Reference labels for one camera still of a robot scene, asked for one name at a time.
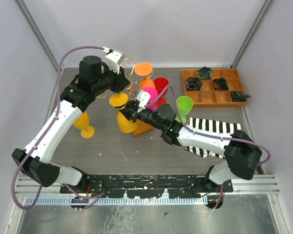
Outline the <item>magenta plastic wine glass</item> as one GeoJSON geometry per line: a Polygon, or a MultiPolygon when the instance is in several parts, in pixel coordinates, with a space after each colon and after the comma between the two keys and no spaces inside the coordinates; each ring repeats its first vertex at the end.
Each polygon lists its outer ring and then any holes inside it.
{"type": "MultiPolygon", "coordinates": [[[[150,99],[147,102],[148,104],[152,103],[158,97],[158,92],[153,87],[146,86],[146,87],[143,87],[142,90],[150,94],[150,99]]],[[[148,108],[153,111],[156,111],[157,109],[155,104],[148,106],[148,108]]]]}

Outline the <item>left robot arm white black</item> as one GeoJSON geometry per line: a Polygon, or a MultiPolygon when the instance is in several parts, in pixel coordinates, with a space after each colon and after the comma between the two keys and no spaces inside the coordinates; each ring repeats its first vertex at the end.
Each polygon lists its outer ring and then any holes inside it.
{"type": "Polygon", "coordinates": [[[51,163],[52,156],[73,122],[95,101],[96,97],[110,90],[120,93],[129,84],[124,69],[123,53],[112,51],[102,61],[97,56],[86,56],[79,64],[79,73],[60,95],[60,106],[43,126],[36,137],[24,149],[16,148],[12,153],[21,172],[43,187],[53,183],[66,183],[77,193],[88,188],[83,173],[73,167],[51,163]]]}

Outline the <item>yellow wine glass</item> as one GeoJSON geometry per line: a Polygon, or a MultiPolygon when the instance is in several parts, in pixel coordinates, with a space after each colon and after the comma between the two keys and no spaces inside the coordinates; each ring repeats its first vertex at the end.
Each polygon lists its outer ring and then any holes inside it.
{"type": "Polygon", "coordinates": [[[95,133],[95,129],[90,126],[90,120],[87,112],[82,113],[82,115],[75,120],[73,126],[81,131],[81,136],[83,138],[90,138],[95,133]]]}
{"type": "Polygon", "coordinates": [[[122,113],[121,110],[123,110],[126,107],[126,104],[128,102],[128,95],[125,93],[116,93],[113,94],[109,98],[109,104],[116,110],[118,110],[117,114],[117,123],[119,126],[119,129],[123,133],[132,133],[136,130],[137,124],[133,123],[131,120],[128,120],[122,113]]]}

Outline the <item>gold wire wine glass rack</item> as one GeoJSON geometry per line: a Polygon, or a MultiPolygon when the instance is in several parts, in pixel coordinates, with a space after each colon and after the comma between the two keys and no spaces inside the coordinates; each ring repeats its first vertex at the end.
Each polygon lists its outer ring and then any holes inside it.
{"type": "Polygon", "coordinates": [[[125,109],[126,104],[130,101],[134,101],[136,97],[142,97],[146,94],[148,99],[151,99],[154,95],[155,84],[151,79],[153,75],[153,66],[149,62],[141,62],[136,64],[134,59],[124,59],[123,66],[128,66],[133,63],[131,75],[135,74],[140,77],[139,81],[130,81],[130,85],[126,87],[127,93],[114,94],[110,97],[110,105],[118,110],[116,117],[117,124],[122,133],[133,134],[133,136],[139,136],[153,129],[153,127],[146,125],[140,120],[129,120],[125,117],[125,114],[121,113],[121,110],[125,109]]]}

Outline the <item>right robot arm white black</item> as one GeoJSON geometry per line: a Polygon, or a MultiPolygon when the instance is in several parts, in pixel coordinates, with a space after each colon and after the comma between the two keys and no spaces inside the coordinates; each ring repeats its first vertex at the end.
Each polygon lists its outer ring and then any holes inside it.
{"type": "Polygon", "coordinates": [[[139,107],[137,101],[129,101],[120,113],[126,120],[139,120],[160,130],[161,138],[169,145],[193,146],[223,156],[224,162],[211,166],[204,177],[204,186],[210,192],[216,192],[224,182],[236,177],[253,179],[262,151],[242,130],[222,134],[195,129],[178,122],[168,104],[153,111],[139,107]]]}

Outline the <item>orange plastic wine glass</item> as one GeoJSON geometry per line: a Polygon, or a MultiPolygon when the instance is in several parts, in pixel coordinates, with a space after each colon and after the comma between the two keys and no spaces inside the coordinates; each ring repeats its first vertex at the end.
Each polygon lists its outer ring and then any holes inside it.
{"type": "Polygon", "coordinates": [[[142,89],[144,87],[155,87],[151,76],[153,75],[153,66],[148,62],[141,62],[135,66],[134,72],[136,75],[140,76],[142,79],[137,82],[139,84],[139,88],[142,89]]]}

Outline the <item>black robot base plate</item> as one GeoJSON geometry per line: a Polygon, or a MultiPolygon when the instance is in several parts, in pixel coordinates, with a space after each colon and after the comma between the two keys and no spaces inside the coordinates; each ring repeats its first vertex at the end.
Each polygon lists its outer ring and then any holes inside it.
{"type": "Polygon", "coordinates": [[[201,198],[207,193],[232,192],[231,180],[224,185],[211,185],[203,175],[104,175],[94,174],[82,178],[77,186],[62,186],[60,193],[73,189],[78,194],[99,195],[108,198],[139,197],[160,198],[165,192],[170,199],[201,198]]]}

